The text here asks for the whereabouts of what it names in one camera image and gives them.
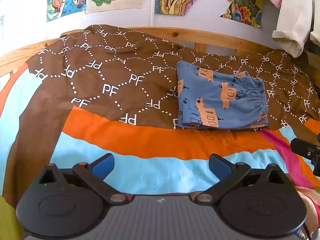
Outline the floral wall poster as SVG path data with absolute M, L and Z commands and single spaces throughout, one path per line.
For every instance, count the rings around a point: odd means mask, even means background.
M 264 0 L 227 0 L 228 7 L 221 17 L 250 25 L 262 27 Z

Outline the blue truck print pants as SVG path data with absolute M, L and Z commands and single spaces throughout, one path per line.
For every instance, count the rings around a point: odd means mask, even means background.
M 181 128 L 249 129 L 268 126 L 263 80 L 247 71 L 222 74 L 185 61 L 177 63 Z

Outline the cream hanging garment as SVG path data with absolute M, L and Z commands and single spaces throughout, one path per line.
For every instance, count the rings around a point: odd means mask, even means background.
M 307 40 L 319 46 L 319 0 L 282 0 L 272 38 L 294 58 Z

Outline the colourful striped bed sheet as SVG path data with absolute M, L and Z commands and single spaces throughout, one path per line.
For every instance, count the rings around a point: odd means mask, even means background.
M 49 159 L 67 168 L 111 152 L 116 166 L 107 182 L 136 194 L 192 193 L 212 186 L 217 178 L 209 172 L 210 153 L 253 168 L 276 163 L 292 177 L 307 205 L 307 227 L 315 231 L 319 227 L 319 178 L 312 174 L 311 161 L 292 153 L 289 143 L 297 137 L 314 139 L 319 118 L 288 112 L 269 119 L 275 128 L 205 132 L 175 126 L 167 130 L 116 123 L 75 108 Z

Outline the brown PF pattern blanket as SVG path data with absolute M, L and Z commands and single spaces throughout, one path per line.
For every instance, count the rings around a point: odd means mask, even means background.
M 269 119 L 274 114 L 319 118 L 319 74 L 306 74 L 305 57 L 293 59 L 281 50 L 217 56 L 146 33 L 93 25 L 36 52 L 2 90 L 5 201 L 16 206 L 42 167 L 53 162 L 49 157 L 75 108 L 133 127 L 178 127 L 176 64 L 181 60 L 223 74 L 247 71 L 261 78 L 269 106 L 265 129 L 276 127 Z

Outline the wooden bed frame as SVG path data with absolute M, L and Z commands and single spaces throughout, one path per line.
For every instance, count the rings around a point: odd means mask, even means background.
M 272 51 L 272 48 L 262 44 L 209 31 L 175 27 L 129 27 L 128 29 L 140 31 L 173 42 L 190 42 L 194 44 L 195 50 L 202 53 L 207 51 L 208 46 L 232 49 L 236 55 L 244 55 L 245 53 L 268 53 Z M 22 67 L 25 61 L 36 52 L 47 48 L 55 41 L 57 41 L 57 39 L 31 44 L 1 56 L 1 76 L 6 74 L 13 75 Z

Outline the white wall pipe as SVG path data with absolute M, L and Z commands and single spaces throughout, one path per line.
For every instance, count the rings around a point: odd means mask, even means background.
M 156 0 L 151 0 L 150 3 L 150 26 L 154 26 L 154 21 L 155 21 L 155 3 Z

